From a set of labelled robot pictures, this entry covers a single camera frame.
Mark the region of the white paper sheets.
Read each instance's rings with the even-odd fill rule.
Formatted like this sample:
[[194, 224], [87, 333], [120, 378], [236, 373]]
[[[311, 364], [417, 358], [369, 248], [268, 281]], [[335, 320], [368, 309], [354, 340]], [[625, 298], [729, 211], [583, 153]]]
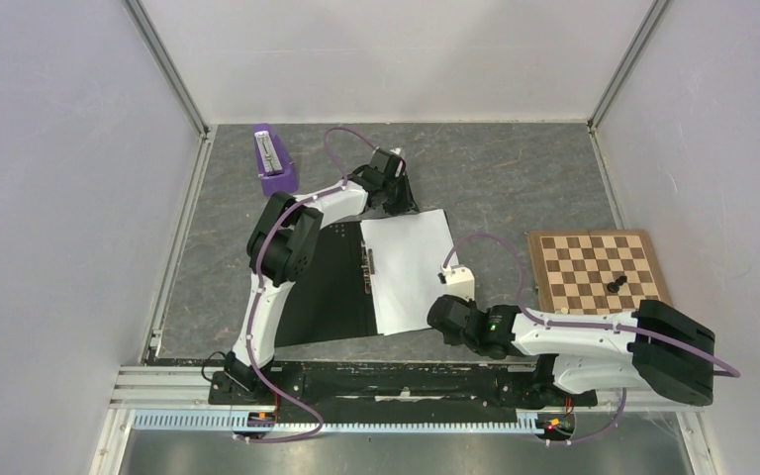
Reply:
[[360, 228], [372, 255], [370, 285], [377, 332], [427, 330], [428, 311], [444, 294], [438, 274], [453, 248], [445, 212], [365, 220]]

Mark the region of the black folder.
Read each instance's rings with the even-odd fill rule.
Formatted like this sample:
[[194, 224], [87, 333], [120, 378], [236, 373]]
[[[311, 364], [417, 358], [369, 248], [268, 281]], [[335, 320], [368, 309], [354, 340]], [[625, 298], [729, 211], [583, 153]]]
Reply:
[[362, 245], [359, 222], [321, 229], [309, 269], [287, 298], [275, 338], [277, 347], [378, 334]]

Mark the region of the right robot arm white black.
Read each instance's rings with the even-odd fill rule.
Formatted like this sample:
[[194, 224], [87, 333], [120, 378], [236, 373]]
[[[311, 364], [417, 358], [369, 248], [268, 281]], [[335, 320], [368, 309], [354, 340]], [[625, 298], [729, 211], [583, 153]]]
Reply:
[[531, 378], [534, 396], [556, 404], [568, 394], [651, 389], [684, 405], [713, 403], [715, 335], [673, 307], [644, 300], [634, 311], [569, 318], [444, 295], [427, 323], [445, 343], [495, 360], [535, 356], [543, 370]]

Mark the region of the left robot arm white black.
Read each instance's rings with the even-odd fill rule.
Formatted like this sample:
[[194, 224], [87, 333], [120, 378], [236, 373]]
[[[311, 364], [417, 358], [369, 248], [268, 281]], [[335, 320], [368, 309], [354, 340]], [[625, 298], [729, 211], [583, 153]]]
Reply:
[[271, 379], [263, 371], [287, 297], [312, 263], [321, 230], [344, 218], [381, 208], [388, 216], [418, 209], [397, 148], [375, 148], [368, 163], [336, 184], [304, 195], [273, 194], [249, 237], [251, 289], [239, 337], [225, 359], [234, 392], [249, 404], [264, 401]]

